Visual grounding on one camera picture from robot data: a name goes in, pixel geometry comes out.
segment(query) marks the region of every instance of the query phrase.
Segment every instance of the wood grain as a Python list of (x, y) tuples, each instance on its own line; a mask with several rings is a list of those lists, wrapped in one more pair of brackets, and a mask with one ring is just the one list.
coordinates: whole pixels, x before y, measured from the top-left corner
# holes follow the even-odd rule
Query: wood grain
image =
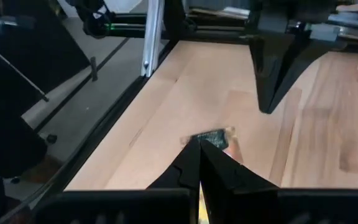
[(228, 126), (244, 165), (274, 184), (358, 188), (358, 55), (315, 61), (267, 115), (247, 46), (180, 42), (67, 190), (144, 189), (180, 138)]

